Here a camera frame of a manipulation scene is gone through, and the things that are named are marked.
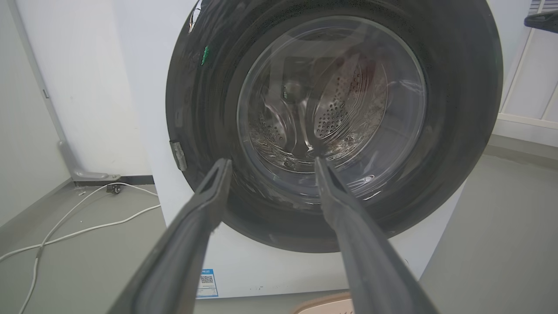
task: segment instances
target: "white cable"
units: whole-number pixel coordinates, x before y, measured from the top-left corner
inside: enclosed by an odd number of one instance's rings
[[[38,265],[39,265],[39,258],[35,258],[35,266],[33,266],[33,280],[31,281],[31,289],[29,289],[27,297],[25,298],[25,302],[23,303],[23,306],[20,309],[20,314],[23,314],[23,311],[25,311],[25,307],[27,306],[27,304],[29,303],[29,299],[31,298],[31,293],[33,293],[33,289],[35,289],[35,283],[37,283]]]
[[[87,195],[86,197],[84,197],[76,206],[74,206],[72,209],[70,209],[70,211],[69,211],[67,214],[65,214],[64,217],[62,217],[62,219],[49,231],[49,233],[46,235],[46,237],[43,239],[43,241],[42,241],[42,243],[41,243],[40,245],[38,245],[38,246],[33,246],[33,248],[37,248],[37,247],[38,247],[38,248],[39,248],[39,251],[37,252],[37,255],[36,255],[36,257],[35,257],[35,266],[34,266],[34,268],[33,268],[33,281],[32,281],[32,283],[31,283],[31,288],[29,289],[29,292],[28,292],[28,294],[27,294],[27,298],[25,298],[25,301],[24,301],[23,305],[21,306],[20,314],[23,314],[23,311],[25,310],[25,307],[26,307],[27,304],[29,303],[29,299],[31,298],[31,294],[33,294],[33,290],[35,289],[35,283],[37,282],[37,269],[38,269],[38,267],[39,267],[39,259],[41,258],[42,250],[44,249],[44,247],[45,247],[45,245],[46,245],[48,239],[50,238],[50,236],[51,236],[51,235],[54,233],[54,231],[56,231],[56,229],[62,224],[62,222],[64,221],[64,219],[66,219],[66,217],[68,217],[68,215],[71,214],[72,211],[74,211],[79,205],[81,205],[81,203],[83,203],[83,202],[84,202],[86,199],[88,199],[91,195],[95,194],[96,192],[100,191],[101,189],[106,188],[106,187],[109,186],[109,185],[115,185],[115,184],[126,185],[126,186],[129,186],[129,187],[135,188],[135,189],[139,189],[139,190],[145,191],[145,192],[147,192],[147,193],[149,193],[149,194],[152,194],[152,195],[154,195],[154,196],[158,196],[156,193],[150,192],[150,191],[148,191],[148,190],[146,190],[146,189],[142,189],[142,188],[135,187],[135,186],[130,185],[130,184],[128,184],[128,183],[113,182],[113,183],[109,183],[109,184],[103,185],[102,187],[100,187],[100,188],[94,190],[93,192],[91,192],[90,195]],[[140,213],[144,213],[144,212],[146,212],[147,210],[152,210],[152,209],[157,208],[157,207],[159,207],[159,206],[160,206],[160,205],[157,205],[157,206],[155,206],[155,207],[153,207],[153,208],[147,208],[146,210],[143,210],[143,211],[140,212]],[[139,213],[136,214],[136,215],[134,215],[134,216],[132,216],[132,217],[130,217],[129,219],[131,219],[131,218],[133,218],[133,217],[136,217],[137,215],[139,215]],[[117,225],[118,223],[114,223],[114,222],[113,222],[113,223],[108,223],[108,224],[106,224],[106,225],[97,226],[97,227],[102,228],[102,227],[106,227],[106,226]],[[84,233],[84,232],[89,231],[89,230],[97,229],[97,227],[92,227],[92,228],[88,228],[88,229],[85,229],[85,230],[82,230],[82,231],[78,231],[78,232],[75,232],[74,234],[71,234],[71,235],[68,235],[68,236],[65,236],[65,237],[62,237],[62,238],[66,239],[67,237],[71,237],[71,236],[76,235],[76,234],[80,234],[80,233]],[[56,242],[56,241],[63,240],[62,238],[56,239],[56,240],[52,241],[52,243],[54,243],[54,242]],[[19,250],[10,252],[10,253],[8,253],[8,254],[4,254],[4,255],[0,258],[0,260],[6,258],[6,257],[8,257],[8,256],[11,256],[11,255],[13,255],[13,254],[15,254],[15,253],[19,253],[19,252],[21,252],[21,251],[25,251],[26,249],[28,249],[28,248],[19,249]]]
[[[143,211],[137,212],[136,214],[134,214],[134,215],[132,215],[132,216],[130,216],[130,217],[124,219],[124,220],[115,221],[115,222],[111,222],[111,223],[105,223],[104,225],[99,225],[99,226],[95,226],[95,227],[83,229],[83,230],[81,230],[81,231],[74,232],[73,234],[68,234],[68,235],[62,236],[62,237],[60,237],[60,238],[58,238],[58,239],[48,241],[47,243],[45,243],[45,245],[53,244],[53,243],[56,243],[56,242],[59,242],[59,241],[68,239],[68,238],[70,238],[70,237],[73,237],[73,236],[76,236],[76,235],[80,235],[80,234],[86,233],[87,231],[91,231],[91,230],[95,230],[95,229],[100,229],[100,228],[104,228],[104,227],[109,227],[109,226],[114,226],[114,225],[120,225],[121,223],[128,222],[128,221],[130,221],[130,220],[136,218],[137,216],[139,216],[139,215],[141,215],[141,214],[143,214],[143,213],[145,213],[145,212],[148,212],[148,211],[150,211],[150,210],[154,210],[155,208],[158,208],[158,207],[161,207],[161,204],[155,205],[155,206],[152,206],[152,207],[149,207],[149,208],[146,208],[146,209],[144,209]],[[10,256],[12,256],[12,255],[14,255],[14,254],[17,254],[17,253],[20,253],[20,252],[24,252],[24,251],[27,251],[27,250],[31,250],[31,249],[35,249],[35,248],[38,248],[38,247],[40,247],[40,246],[41,246],[40,244],[36,244],[36,245],[28,246],[28,247],[26,247],[26,248],[22,248],[22,249],[17,249],[17,250],[15,250],[15,251],[11,251],[10,253],[6,253],[6,254],[0,256],[0,261],[2,261],[3,259],[6,259],[6,258],[8,258],[8,257],[10,257]]]

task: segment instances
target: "metal bracket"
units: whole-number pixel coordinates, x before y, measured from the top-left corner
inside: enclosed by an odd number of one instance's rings
[[[58,142],[58,149],[62,153],[62,158],[66,162],[66,166],[70,171],[70,175],[72,180],[76,182],[83,182],[83,181],[116,181],[120,179],[119,174],[108,174],[108,173],[101,173],[101,172],[87,172],[84,171],[79,165],[78,161],[72,152],[70,146],[68,145],[67,141],[59,141]]]

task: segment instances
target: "door glass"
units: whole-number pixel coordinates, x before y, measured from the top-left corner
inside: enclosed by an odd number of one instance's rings
[[[319,203],[323,155],[360,199],[370,199],[421,130],[425,82],[409,47],[363,18],[312,20],[270,44],[238,100],[238,133],[252,166],[278,189]]]

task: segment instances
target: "baseboard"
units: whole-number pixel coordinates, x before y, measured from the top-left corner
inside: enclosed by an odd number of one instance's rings
[[[152,175],[124,175],[116,181],[75,181],[77,187],[102,187],[107,183],[123,182],[131,185],[155,184]]]

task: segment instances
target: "caster wheel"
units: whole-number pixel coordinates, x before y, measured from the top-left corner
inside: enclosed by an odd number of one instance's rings
[[[122,186],[120,184],[112,184],[107,186],[107,193],[118,194],[122,190]]]

